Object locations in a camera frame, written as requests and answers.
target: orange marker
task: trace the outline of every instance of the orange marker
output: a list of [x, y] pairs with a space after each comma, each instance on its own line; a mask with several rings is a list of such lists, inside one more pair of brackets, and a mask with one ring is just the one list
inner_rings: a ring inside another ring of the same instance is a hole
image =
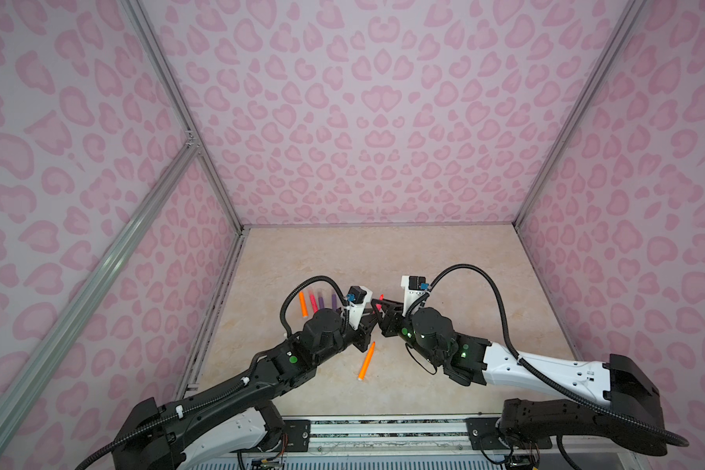
[[368, 348], [368, 354], [365, 355], [365, 361], [363, 361], [363, 367], [360, 368], [360, 374], [358, 374], [358, 380], [362, 381], [365, 378], [365, 372], [368, 370], [368, 364], [371, 363], [371, 357], [374, 355], [374, 348], [376, 347], [376, 342], [371, 343], [371, 347]]
[[308, 316], [308, 308], [305, 306], [305, 296], [303, 295], [302, 290], [299, 296], [301, 298], [301, 310], [303, 311], [303, 316]]
[[313, 313], [315, 314], [319, 311], [319, 306], [316, 305], [316, 296], [313, 295], [313, 292], [309, 292], [308, 297], [310, 297], [310, 307], [313, 309]]

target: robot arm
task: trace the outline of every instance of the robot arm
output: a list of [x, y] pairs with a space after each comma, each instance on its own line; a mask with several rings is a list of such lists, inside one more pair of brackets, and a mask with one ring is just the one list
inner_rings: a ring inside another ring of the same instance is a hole
[[113, 443], [77, 470], [109, 451], [117, 470], [174, 470], [236, 450], [272, 450], [284, 423], [271, 400], [309, 381], [320, 364], [349, 345], [367, 350], [376, 326], [375, 315], [363, 315], [370, 299], [369, 289], [351, 287], [341, 309], [318, 310], [300, 332], [256, 354], [233, 378], [159, 407], [153, 398], [141, 401]]
[[[631, 425], [637, 420], [667, 433], [663, 429], [658, 388], [629, 357], [611, 354], [609, 362], [583, 362], [518, 351], [515, 356], [504, 345], [455, 332], [449, 318], [426, 307], [430, 288], [424, 277], [403, 276], [401, 285], [404, 302], [371, 301], [382, 334], [399, 336], [408, 349], [417, 351], [433, 367], [442, 367], [453, 381], [463, 386], [490, 383], [570, 396], [533, 374], [522, 364], [525, 362], [565, 391], [581, 397], [580, 401], [587, 400], [598, 407], [594, 410], [569, 399], [507, 400], [498, 434], [510, 445], [527, 448], [549, 436], [601, 436], [640, 454], [662, 456], [666, 454], [666, 443], [673, 444], [663, 436]], [[628, 417], [630, 422], [613, 414]]]

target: black cable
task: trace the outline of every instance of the black cable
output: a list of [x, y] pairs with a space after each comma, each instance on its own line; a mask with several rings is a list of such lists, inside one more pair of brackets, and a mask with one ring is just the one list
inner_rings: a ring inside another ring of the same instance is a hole
[[425, 300], [430, 296], [431, 294], [428, 293], [428, 291], [423, 292], [422, 296], [418, 297], [413, 303], [410, 304], [407, 311], [404, 313], [404, 316], [409, 319], [413, 315], [415, 307], [425, 304]]
[[[347, 306], [347, 299], [345, 296], [342, 295], [342, 290], [340, 290], [340, 287], [337, 285], [336, 282], [334, 282], [331, 277], [328, 276], [313, 276], [310, 277], [309, 279], [304, 280], [301, 282], [297, 287], [295, 287], [292, 292], [290, 293], [289, 296], [285, 299], [285, 301], [282, 303], [282, 307], [280, 308], [280, 322], [282, 323], [282, 326], [285, 327], [285, 331], [287, 332], [287, 338], [292, 336], [292, 328], [290, 328], [290, 324], [287, 323], [286, 315], [287, 315], [287, 307], [290, 306], [290, 303], [292, 302], [292, 299], [295, 298], [298, 294], [300, 294], [301, 290], [305, 289], [306, 287], [310, 286], [311, 284], [319, 281], [324, 281], [327, 284], [331, 285], [331, 287], [334, 289], [334, 291], [337, 293], [337, 296], [340, 300], [340, 303], [342, 304], [343, 307]], [[347, 331], [347, 324], [349, 323], [349, 312], [347, 312], [344, 308], [344, 318], [345, 321], [342, 324], [342, 334], [345, 334]]]
[[587, 398], [578, 395], [577, 393], [567, 389], [566, 387], [559, 385], [555, 381], [551, 380], [548, 378], [543, 372], [537, 370], [535, 367], [533, 367], [529, 362], [527, 362], [524, 358], [519, 356], [519, 352], [517, 352], [517, 349], [514, 348], [514, 345], [512, 344], [512, 340], [509, 338], [509, 326], [507, 323], [507, 312], [504, 310], [504, 302], [501, 300], [501, 294], [498, 291], [498, 287], [496, 287], [496, 283], [493, 281], [491, 276], [489, 276], [483, 269], [478, 268], [477, 266], [469, 265], [469, 264], [457, 264], [454, 266], [450, 266], [449, 268], [444, 269], [436, 278], [433, 280], [433, 282], [428, 286], [428, 291], [432, 291], [434, 287], [436, 287], [436, 284], [446, 275], [451, 273], [452, 271], [455, 271], [457, 269], [470, 269], [471, 271], [477, 272], [479, 275], [483, 276], [491, 286], [491, 289], [493, 290], [494, 296], [496, 297], [496, 303], [498, 304], [498, 313], [499, 316], [501, 317], [501, 331], [504, 335], [504, 344], [506, 345], [507, 349], [509, 352], [514, 356], [514, 359], [517, 360], [517, 362], [527, 369], [531, 374], [533, 374], [538, 380], [541, 382], [545, 383], [552, 389], [556, 390], [557, 392], [561, 393], [562, 395], [566, 396], [570, 400], [575, 401], [576, 403], [579, 403], [580, 405], [583, 405], [596, 413], [599, 414], [605, 414], [608, 417], [618, 419], [619, 421], [622, 421], [623, 423], [627, 424], [630, 427], [637, 428], [640, 431], [645, 431], [648, 432], [649, 434], [653, 436], [658, 436], [665, 442], [666, 444], [669, 445], [675, 445], [678, 447], [687, 447], [689, 446], [689, 441], [685, 437], [679, 436], [675, 432], [668, 431], [667, 429], [663, 428], [658, 428], [655, 427], [651, 424], [644, 423], [640, 421], [639, 419], [632, 418], [630, 416], [627, 416], [625, 414], [619, 414], [615, 411], [611, 411], [610, 409], [607, 409], [598, 403], [588, 400]]
[[407, 350], [407, 353], [410, 354], [410, 357], [413, 358], [413, 361], [415, 361], [415, 363], [416, 363], [417, 365], [421, 366], [424, 371], [428, 372], [428, 373], [431, 374], [431, 375], [436, 375], [436, 373], [439, 371], [439, 369], [437, 369], [437, 367], [436, 367], [435, 365], [434, 365], [434, 371], [433, 371], [433, 372], [431, 372], [431, 371], [429, 371], [428, 369], [426, 369], [425, 366], [420, 363], [420, 361], [418, 361], [417, 359], [415, 359], [415, 356], [413, 356], [413, 353], [410, 352], [410, 350], [413, 349], [413, 348], [412, 348], [408, 343], [405, 343], [405, 344], [404, 344], [404, 348]]
[[[263, 356], [266, 356], [266, 353], [267, 353], [266, 351], [261, 351], [261, 352], [257, 352], [253, 356], [253, 359], [251, 359], [251, 364], [248, 367], [248, 370], [246, 371], [246, 377], [250, 377], [253, 375], [253, 372], [255, 371], [256, 365], [259, 363], [259, 360]], [[203, 401], [203, 402], [198, 403], [197, 405], [193, 405], [189, 408], [184, 407], [183, 414], [184, 415], [188, 414], [192, 411], [199, 410], [199, 409], [205, 408], [209, 405], [212, 405], [212, 404], [216, 403], [217, 401], [224, 400], [224, 399], [228, 398], [230, 395], [237, 392], [238, 390], [241, 390], [244, 386], [245, 386], [245, 384], [243, 383], [243, 381], [239, 381], [233, 387], [230, 387], [224, 393], [217, 395], [216, 397], [212, 398], [211, 400]], [[97, 450], [96, 452], [94, 452], [94, 454], [86, 457], [84, 459], [84, 461], [76, 467], [76, 470], [85, 470], [90, 465], [92, 465], [94, 462], [96, 462], [97, 460], [101, 459], [102, 457], [104, 457], [107, 454], [109, 454], [110, 452], [112, 452], [116, 447], [123, 445], [126, 442], [131, 441], [132, 439], [135, 439], [138, 436], [141, 436], [145, 432], [149, 432], [154, 428], [157, 428], [159, 426], [163, 426], [175, 418], [178, 418], [178, 414], [175, 410], [173, 410], [173, 413], [167, 417], [162, 417], [156, 421], [152, 421], [151, 423], [145, 424], [141, 427], [137, 427], [136, 429], [129, 432], [128, 434], [126, 434], [120, 438], [115, 439], [110, 444], [108, 444], [108, 445], [102, 447], [101, 449]]]
[[514, 455], [514, 447], [513, 446], [509, 447], [509, 453], [504, 456], [504, 460], [502, 460], [501, 462], [496, 462], [495, 460], [491, 459], [488, 455], [486, 455], [486, 451], [483, 450], [483, 439], [485, 439], [486, 437], [488, 437], [492, 434], [496, 434], [498, 436], [498, 430], [495, 430], [494, 432], [485, 432], [485, 433], [481, 434], [480, 436], [478, 436], [478, 446], [480, 447], [480, 453], [483, 454], [483, 456], [486, 457], [486, 460], [488, 460], [490, 463], [492, 463], [494, 465], [504, 465], [507, 463], [509, 458], [512, 455]]
[[559, 453], [562, 455], [562, 457], [564, 457], [564, 460], [567, 461], [569, 466], [574, 468], [574, 470], [583, 470], [577, 464], [575, 464], [569, 454], [567, 454], [567, 450], [564, 449], [564, 444], [562, 444], [562, 437], [564, 436], [556, 436], [556, 446], [559, 448]]
[[246, 463], [243, 461], [243, 451], [237, 450], [235, 454], [237, 454], [237, 466], [240, 467], [240, 470], [246, 470]]

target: beige tabletop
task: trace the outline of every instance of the beige tabletop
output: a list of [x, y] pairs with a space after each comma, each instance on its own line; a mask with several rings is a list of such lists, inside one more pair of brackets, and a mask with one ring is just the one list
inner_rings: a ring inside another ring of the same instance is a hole
[[[512, 226], [252, 229], [199, 390], [245, 370], [253, 354], [282, 342], [280, 306], [308, 277], [327, 275], [343, 293], [351, 285], [361, 285], [376, 297], [383, 294], [401, 301], [403, 275], [430, 281], [458, 262], [479, 266], [494, 279], [518, 350], [573, 359]], [[329, 285], [318, 283], [311, 289], [329, 306]], [[428, 306], [451, 318], [457, 332], [502, 342], [496, 300], [475, 272], [459, 270], [444, 277]], [[293, 331], [303, 325], [297, 299], [287, 318]], [[510, 398], [552, 399], [514, 387], [462, 387], [441, 370], [433, 376], [423, 371], [407, 355], [400, 338], [384, 338], [376, 327], [372, 339], [376, 348], [364, 381], [357, 375], [365, 354], [348, 347], [321, 364], [314, 379], [275, 399], [280, 412], [285, 416], [500, 413]]]

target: pink spot pattern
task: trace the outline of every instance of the pink spot pattern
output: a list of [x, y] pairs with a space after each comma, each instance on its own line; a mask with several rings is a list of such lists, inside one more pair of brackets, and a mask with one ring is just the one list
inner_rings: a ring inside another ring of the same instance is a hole
[[[185, 140], [124, 18], [114, 0], [0, 1], [0, 394]], [[80, 348], [64, 390], [94, 360]], [[54, 404], [16, 468], [60, 467], [73, 427]]]
[[705, 468], [705, 2], [653, 3], [521, 236], [583, 356], [634, 358], [692, 442], [654, 470]]
[[[189, 237], [192, 232], [198, 236]], [[30, 421], [6, 449], [14, 468], [42, 461], [73, 468], [117, 433], [133, 405], [150, 396], [157, 404], [173, 399], [233, 238], [194, 162], [44, 390], [38, 403], [47, 403], [49, 419]], [[188, 240], [188, 250], [177, 253], [172, 239]], [[169, 272], [176, 269], [174, 279]], [[166, 295], [151, 294], [165, 283]], [[22, 361], [25, 356], [11, 356], [0, 367], [15, 369]]]
[[259, 225], [513, 220], [625, 4], [144, 3]]

